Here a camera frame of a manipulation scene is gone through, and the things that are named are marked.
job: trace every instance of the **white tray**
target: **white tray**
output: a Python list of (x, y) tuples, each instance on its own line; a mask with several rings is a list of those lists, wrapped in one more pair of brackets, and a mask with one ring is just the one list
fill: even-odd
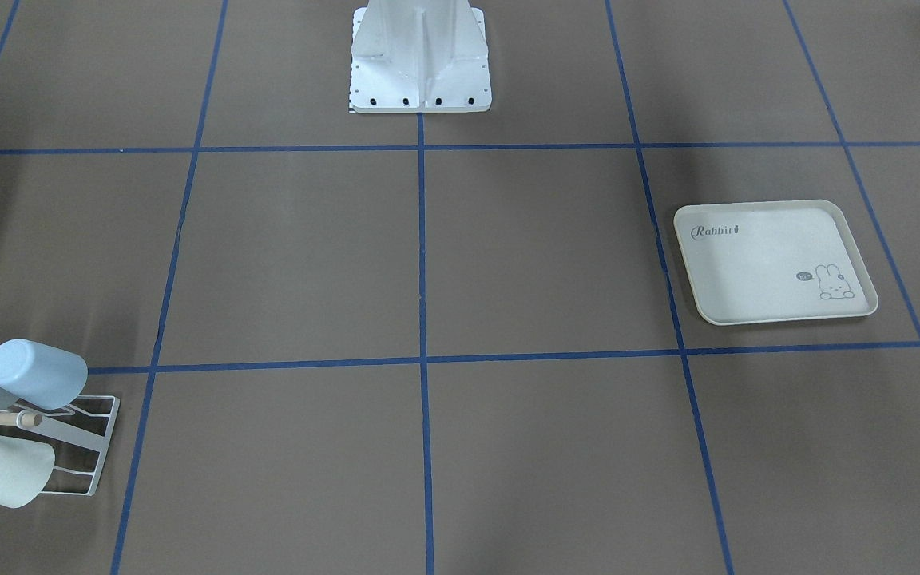
[(709, 323), (855, 317), (879, 307), (847, 220), (830, 201), (685, 206), (672, 222)]

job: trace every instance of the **rabbit illustration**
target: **rabbit illustration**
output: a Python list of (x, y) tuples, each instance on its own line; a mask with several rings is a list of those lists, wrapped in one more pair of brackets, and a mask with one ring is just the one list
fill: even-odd
[(818, 266), (815, 275), (819, 277), (819, 290), (822, 299), (849, 299), (854, 297), (851, 285), (843, 278), (836, 265)]

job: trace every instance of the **brown floor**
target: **brown floor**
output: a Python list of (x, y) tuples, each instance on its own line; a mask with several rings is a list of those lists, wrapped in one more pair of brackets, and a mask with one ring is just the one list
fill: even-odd
[[(920, 0), (483, 0), (423, 119), (361, 1), (0, 0), (0, 343), (121, 397), (0, 574), (920, 573)], [(672, 214), (802, 199), (879, 310), (705, 323)]]

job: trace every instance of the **light blue cup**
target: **light blue cup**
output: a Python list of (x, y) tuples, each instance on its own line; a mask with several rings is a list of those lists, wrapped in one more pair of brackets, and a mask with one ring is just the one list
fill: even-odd
[(0, 346), (0, 388), (41, 408), (73, 401), (87, 383), (87, 363), (76, 353), (29, 339)]

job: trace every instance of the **white metal base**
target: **white metal base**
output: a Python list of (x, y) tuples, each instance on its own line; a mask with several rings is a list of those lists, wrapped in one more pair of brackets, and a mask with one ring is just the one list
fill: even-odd
[[(389, 26), (382, 22), (370, 22), (365, 29), (368, 43), (385, 46), (380, 54), (358, 54), (358, 30), (364, 22), (367, 8), (354, 12), (355, 50), (351, 63), (350, 111), (351, 113), (466, 113), (485, 112), (492, 105), (492, 84), (489, 78), (488, 48), (485, 40), (485, 14), (478, 8), (469, 8), (467, 2), (457, 3), (456, 26), (458, 32), (452, 40), (469, 41), (472, 32), (464, 35), (463, 26), (470, 21), (470, 12), (474, 12), (474, 21), (481, 37), (483, 56), (461, 56), (438, 59), (434, 54), (453, 54), (455, 46), (450, 45), (450, 38), (439, 38), (430, 30), (438, 30), (424, 22), (424, 13), (415, 12), (415, 22), (406, 22), (401, 26), (416, 26), (416, 38), (420, 47), (415, 48), (419, 54), (409, 54), (409, 58), (391, 58), (393, 48), (410, 48), (411, 44), (399, 38), (391, 38)], [(385, 14), (376, 14), (379, 18), (388, 18)], [(470, 46), (460, 46), (470, 52), (476, 52)]]
[[(80, 400), (89, 399), (105, 400), (109, 402), (109, 410), (106, 412), (96, 412), (95, 414), (95, 412), (87, 411), (77, 406), (77, 402), (80, 402)], [(90, 472), (90, 470), (84, 472), (84, 470), (71, 470), (66, 469), (66, 467), (55, 466), (56, 470), (60, 470), (63, 473), (80, 474), (80, 476), (90, 478), (90, 484), (88, 484), (85, 491), (42, 491), (42, 494), (91, 496), (94, 495), (95, 491), (98, 491), (98, 483), (101, 481), (101, 471), (105, 469), (105, 455), (109, 453), (109, 444), (113, 439), (113, 430), (116, 428), (116, 414), (118, 414), (118, 412), (120, 412), (120, 399), (116, 396), (79, 395), (70, 402), (69, 405), (62, 408), (62, 413), (49, 412), (48, 414), (44, 414), (43, 412), (45, 417), (42, 418), (36, 426), (25, 425), (25, 423), (18, 421), (16, 426), (19, 429), (28, 430), (30, 433), (40, 434), (42, 437), (57, 439), (97, 452), (93, 472)], [(72, 423), (58, 421), (59, 418), (80, 418), (80, 416), (84, 416), (84, 418), (107, 418), (105, 423), (105, 434), (92, 433), (88, 430), (81, 429), (79, 426), (74, 426)]]

